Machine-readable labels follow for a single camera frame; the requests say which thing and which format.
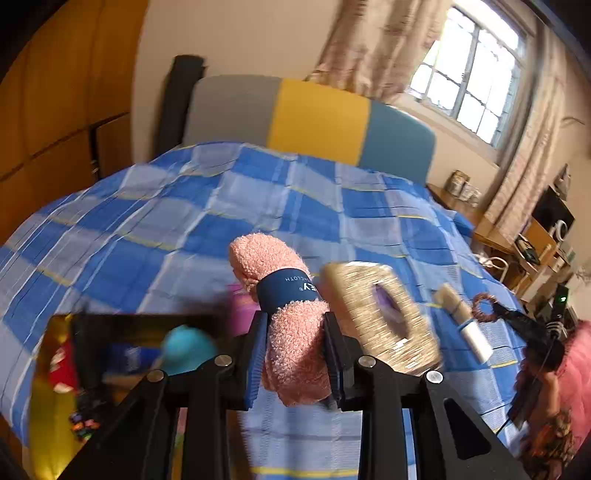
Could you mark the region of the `blue plush toy pink shirt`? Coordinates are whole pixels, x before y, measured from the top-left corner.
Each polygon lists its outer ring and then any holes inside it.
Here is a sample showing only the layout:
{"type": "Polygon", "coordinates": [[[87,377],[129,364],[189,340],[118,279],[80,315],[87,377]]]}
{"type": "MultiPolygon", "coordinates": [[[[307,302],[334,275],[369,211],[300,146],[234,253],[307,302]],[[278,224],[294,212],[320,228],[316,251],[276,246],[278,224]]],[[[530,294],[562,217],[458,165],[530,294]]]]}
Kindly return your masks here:
{"type": "Polygon", "coordinates": [[[160,368],[167,375],[190,372],[216,355],[217,347],[211,337],[181,325],[170,330],[161,343],[160,368]]]}

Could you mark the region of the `pink towel navy band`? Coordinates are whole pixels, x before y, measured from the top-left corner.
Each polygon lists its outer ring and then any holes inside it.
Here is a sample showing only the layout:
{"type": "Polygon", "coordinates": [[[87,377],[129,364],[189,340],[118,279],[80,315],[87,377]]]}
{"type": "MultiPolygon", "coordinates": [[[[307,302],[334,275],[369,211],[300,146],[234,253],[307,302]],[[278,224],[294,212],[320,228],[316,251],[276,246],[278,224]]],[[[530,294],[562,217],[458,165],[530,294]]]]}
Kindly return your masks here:
{"type": "Polygon", "coordinates": [[[283,405],[311,405],[331,394],[322,358],[322,316],[329,311],[304,260],[283,240],[252,233],[232,240],[236,279],[269,315],[263,386],[283,405]]]}

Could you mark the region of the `white towel blue band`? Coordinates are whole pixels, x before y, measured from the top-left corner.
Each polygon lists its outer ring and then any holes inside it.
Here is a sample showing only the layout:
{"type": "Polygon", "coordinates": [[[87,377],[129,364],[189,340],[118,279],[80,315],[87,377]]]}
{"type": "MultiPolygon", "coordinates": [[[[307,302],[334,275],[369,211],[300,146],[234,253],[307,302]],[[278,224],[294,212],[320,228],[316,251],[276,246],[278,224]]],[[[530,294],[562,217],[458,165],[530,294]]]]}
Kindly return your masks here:
{"type": "Polygon", "coordinates": [[[460,334],[480,364],[485,364],[493,355],[493,347],[481,331],[478,322],[471,319],[460,326],[460,334]]]}

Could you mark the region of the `brown hair scrunchie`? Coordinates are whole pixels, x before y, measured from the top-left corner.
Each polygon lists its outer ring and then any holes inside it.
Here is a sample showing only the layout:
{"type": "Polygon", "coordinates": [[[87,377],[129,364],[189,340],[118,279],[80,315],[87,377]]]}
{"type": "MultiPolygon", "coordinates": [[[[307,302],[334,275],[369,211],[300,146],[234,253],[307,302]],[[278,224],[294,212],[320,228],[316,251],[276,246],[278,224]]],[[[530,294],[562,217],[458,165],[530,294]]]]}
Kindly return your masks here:
{"type": "Polygon", "coordinates": [[[497,299],[490,293],[482,292],[473,297],[472,315],[479,323],[491,323],[498,320],[494,311],[497,299]]]}

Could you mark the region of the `purple box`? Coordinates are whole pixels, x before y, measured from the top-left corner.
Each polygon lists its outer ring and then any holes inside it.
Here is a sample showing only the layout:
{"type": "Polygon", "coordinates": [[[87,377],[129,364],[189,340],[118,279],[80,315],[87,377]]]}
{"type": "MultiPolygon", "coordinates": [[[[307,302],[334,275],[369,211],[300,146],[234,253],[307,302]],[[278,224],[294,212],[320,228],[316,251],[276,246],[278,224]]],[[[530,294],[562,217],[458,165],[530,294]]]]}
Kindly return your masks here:
{"type": "Polygon", "coordinates": [[[229,285],[228,291],[228,333],[236,337],[249,332],[252,318],[259,310],[259,304],[254,302],[249,293],[245,292],[239,284],[229,285]]]}

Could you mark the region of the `gold ornate tissue box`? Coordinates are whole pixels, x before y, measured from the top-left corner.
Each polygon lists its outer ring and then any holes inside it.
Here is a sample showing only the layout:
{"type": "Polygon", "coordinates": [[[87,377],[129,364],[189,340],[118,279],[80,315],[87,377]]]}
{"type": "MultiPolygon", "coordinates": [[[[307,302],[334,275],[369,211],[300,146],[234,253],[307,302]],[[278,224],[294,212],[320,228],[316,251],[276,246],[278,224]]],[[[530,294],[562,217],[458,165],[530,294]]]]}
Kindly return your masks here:
{"type": "Polygon", "coordinates": [[[332,262],[322,267],[320,291],[342,334],[394,371],[421,376],[442,365],[430,320],[389,265],[332,262]]]}

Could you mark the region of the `blue tissue pack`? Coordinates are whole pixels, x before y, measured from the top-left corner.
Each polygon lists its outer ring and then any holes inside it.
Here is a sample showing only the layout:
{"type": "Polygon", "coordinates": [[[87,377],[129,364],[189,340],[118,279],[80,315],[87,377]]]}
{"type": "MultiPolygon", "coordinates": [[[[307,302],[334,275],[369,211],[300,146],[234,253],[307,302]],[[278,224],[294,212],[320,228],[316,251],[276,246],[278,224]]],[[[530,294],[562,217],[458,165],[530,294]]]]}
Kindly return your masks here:
{"type": "Polygon", "coordinates": [[[122,375],[142,373],[150,370],[159,356],[159,348],[112,344],[107,371],[122,375]]]}

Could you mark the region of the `beige rolled towel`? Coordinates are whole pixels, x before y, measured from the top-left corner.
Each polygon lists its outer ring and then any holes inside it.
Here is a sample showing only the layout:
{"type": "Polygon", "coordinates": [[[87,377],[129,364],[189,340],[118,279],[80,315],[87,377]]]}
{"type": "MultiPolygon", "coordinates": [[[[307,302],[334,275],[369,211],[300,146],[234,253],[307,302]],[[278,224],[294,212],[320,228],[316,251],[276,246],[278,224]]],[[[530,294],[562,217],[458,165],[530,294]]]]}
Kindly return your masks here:
{"type": "Polygon", "coordinates": [[[473,319],[472,307],[449,283],[442,284],[433,294],[433,298],[458,325],[463,325],[473,319]]]}

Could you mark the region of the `wooden desk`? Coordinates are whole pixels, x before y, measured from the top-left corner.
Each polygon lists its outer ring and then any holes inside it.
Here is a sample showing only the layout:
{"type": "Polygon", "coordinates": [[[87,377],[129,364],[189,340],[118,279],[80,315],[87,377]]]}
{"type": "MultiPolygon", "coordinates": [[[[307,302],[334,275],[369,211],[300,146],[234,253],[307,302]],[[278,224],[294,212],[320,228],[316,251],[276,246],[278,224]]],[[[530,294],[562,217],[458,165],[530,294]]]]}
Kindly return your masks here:
{"type": "Polygon", "coordinates": [[[484,213],[478,208],[459,200],[451,195],[443,187],[427,184],[432,197],[448,210],[454,210],[462,214],[473,226],[472,248],[483,248],[487,255],[501,257],[509,265],[503,283],[517,284],[526,275],[526,270],[520,263],[520,257],[515,246],[507,241],[498,229],[484,217],[484,213]]]}

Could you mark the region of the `gold metallic tray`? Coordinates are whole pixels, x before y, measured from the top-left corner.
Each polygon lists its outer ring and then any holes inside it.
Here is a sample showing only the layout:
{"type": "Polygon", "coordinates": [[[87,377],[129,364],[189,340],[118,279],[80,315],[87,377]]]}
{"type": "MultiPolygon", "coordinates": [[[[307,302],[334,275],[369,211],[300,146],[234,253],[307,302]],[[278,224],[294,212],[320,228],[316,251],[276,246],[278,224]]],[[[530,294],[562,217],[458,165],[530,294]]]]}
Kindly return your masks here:
{"type": "Polygon", "coordinates": [[[111,345],[129,344],[161,351],[167,333],[181,325],[198,329],[215,341],[224,335],[222,318],[212,314],[78,312],[50,318],[38,350],[29,405],[29,450],[35,478],[58,478],[82,447],[84,434],[76,435],[69,422],[78,391],[85,390],[102,399],[105,416],[147,372],[108,372],[111,345]],[[71,340],[74,347],[78,389],[58,394],[48,380],[49,365],[66,340],[71,340]]]}

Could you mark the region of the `black hair clip bundle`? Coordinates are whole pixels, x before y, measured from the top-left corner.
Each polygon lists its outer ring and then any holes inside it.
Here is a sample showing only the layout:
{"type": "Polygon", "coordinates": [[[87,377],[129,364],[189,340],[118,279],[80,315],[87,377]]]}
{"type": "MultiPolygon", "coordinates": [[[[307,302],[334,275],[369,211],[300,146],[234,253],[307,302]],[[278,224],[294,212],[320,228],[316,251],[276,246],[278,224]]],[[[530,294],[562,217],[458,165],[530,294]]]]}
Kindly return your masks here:
{"type": "Polygon", "coordinates": [[[76,394],[75,410],[69,416],[71,430],[82,435],[97,430],[104,416],[105,402],[85,390],[76,394]]]}

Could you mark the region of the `red plush toy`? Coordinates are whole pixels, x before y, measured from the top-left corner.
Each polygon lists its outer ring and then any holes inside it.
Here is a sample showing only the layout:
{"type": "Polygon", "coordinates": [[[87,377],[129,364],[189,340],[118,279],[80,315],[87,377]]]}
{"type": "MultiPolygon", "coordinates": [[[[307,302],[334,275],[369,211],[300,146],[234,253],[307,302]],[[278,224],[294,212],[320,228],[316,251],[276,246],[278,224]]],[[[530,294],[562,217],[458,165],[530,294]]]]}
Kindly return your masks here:
{"type": "Polygon", "coordinates": [[[54,392],[65,394],[78,389],[74,347],[71,340],[66,340],[53,354],[48,380],[54,392]]]}

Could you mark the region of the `blue plaid bed cover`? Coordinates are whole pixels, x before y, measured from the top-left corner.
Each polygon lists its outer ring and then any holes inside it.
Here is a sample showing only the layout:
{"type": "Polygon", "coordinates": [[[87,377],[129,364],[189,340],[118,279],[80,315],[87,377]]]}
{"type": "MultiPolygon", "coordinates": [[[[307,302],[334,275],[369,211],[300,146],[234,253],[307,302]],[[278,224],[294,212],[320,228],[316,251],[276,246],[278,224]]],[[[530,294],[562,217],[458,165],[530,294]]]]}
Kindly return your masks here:
{"type": "Polygon", "coordinates": [[[513,294],[474,257],[472,225],[409,180],[238,143],[168,152],[31,215],[1,249],[1,412],[29,440],[36,356],[57,313],[180,313],[226,297],[229,243],[264,232],[318,273],[331,262],[389,265],[432,322],[447,379],[512,451],[506,421],[522,341],[502,322],[483,327],[493,347],[476,360],[434,303],[452,285],[516,308],[513,294]]]}

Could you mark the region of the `clear desk organizer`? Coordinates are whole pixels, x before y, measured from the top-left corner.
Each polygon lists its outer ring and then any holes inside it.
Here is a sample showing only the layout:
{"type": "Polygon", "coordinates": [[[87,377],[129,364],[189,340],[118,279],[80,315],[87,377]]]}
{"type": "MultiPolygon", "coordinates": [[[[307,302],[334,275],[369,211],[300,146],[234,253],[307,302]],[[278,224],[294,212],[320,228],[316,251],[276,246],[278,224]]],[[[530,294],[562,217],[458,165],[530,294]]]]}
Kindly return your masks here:
{"type": "Polygon", "coordinates": [[[481,191],[471,183],[471,177],[461,170],[455,170],[446,181],[445,190],[454,198],[473,207],[481,200],[481,191]]]}

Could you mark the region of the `beige patterned right curtain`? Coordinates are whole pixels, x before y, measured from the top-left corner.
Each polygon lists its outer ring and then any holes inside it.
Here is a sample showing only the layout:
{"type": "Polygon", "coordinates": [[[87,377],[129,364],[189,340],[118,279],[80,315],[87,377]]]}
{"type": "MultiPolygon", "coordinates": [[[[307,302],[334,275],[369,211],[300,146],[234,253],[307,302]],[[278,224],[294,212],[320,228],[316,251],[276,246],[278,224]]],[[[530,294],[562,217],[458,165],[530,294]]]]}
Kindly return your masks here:
{"type": "Polygon", "coordinates": [[[541,70],[519,143],[485,218],[509,242],[528,222],[547,187],[566,91],[566,50],[547,26],[541,31],[541,70]]]}

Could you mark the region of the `beige patterned curtain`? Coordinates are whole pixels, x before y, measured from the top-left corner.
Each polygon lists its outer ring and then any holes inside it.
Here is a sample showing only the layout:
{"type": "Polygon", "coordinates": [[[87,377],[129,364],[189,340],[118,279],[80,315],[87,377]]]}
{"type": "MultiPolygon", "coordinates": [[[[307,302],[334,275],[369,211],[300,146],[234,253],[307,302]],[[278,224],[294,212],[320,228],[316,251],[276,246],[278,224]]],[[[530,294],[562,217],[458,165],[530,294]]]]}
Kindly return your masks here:
{"type": "Polygon", "coordinates": [[[392,105],[442,35],[446,0],[343,1],[308,81],[392,105]]]}
{"type": "Polygon", "coordinates": [[[566,91],[566,50],[547,26],[541,31],[541,70],[519,143],[485,218],[509,242],[528,222],[547,187],[566,91]]]}

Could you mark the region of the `grey yellow teal headboard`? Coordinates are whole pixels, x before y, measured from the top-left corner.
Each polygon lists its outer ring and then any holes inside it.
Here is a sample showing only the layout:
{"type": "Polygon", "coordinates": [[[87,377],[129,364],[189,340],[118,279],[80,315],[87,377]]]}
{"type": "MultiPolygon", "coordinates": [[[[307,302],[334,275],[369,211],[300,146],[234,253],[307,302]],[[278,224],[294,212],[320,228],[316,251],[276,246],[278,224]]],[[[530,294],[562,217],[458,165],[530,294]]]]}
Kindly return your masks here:
{"type": "Polygon", "coordinates": [[[184,145],[233,141],[425,184],[436,136],[395,107],[315,83],[219,75],[193,87],[184,145]]]}

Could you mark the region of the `beige patterned left curtain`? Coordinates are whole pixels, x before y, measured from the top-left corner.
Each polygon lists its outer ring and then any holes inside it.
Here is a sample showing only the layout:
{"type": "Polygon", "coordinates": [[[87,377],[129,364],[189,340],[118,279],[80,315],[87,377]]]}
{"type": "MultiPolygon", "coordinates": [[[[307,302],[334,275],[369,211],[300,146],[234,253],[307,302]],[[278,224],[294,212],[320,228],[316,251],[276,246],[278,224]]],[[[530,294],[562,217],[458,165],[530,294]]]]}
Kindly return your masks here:
{"type": "Polygon", "coordinates": [[[392,105],[442,35],[446,0],[343,1],[308,81],[392,105]]]}

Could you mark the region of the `window with white frame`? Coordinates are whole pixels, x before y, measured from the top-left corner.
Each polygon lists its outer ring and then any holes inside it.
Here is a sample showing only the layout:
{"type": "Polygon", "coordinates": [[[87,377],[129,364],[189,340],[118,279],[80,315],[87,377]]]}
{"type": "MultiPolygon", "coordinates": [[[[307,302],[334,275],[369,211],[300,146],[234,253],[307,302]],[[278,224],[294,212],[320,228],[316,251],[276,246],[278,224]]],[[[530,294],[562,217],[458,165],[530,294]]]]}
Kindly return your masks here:
{"type": "Polygon", "coordinates": [[[526,33],[494,1],[454,1],[408,95],[491,147],[505,134],[525,69],[526,33]]]}

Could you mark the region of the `black upright post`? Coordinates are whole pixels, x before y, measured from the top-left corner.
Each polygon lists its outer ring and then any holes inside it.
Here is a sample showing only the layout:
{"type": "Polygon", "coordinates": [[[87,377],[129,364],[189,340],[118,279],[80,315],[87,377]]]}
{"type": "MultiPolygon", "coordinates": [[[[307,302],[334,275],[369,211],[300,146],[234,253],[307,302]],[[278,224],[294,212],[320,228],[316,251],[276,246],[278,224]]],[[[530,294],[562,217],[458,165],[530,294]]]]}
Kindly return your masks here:
{"type": "Polygon", "coordinates": [[[177,55],[174,57],[160,102],[153,139],[155,156],[167,152],[182,142],[192,90],[204,77],[205,71],[205,59],[200,56],[177,55]]]}

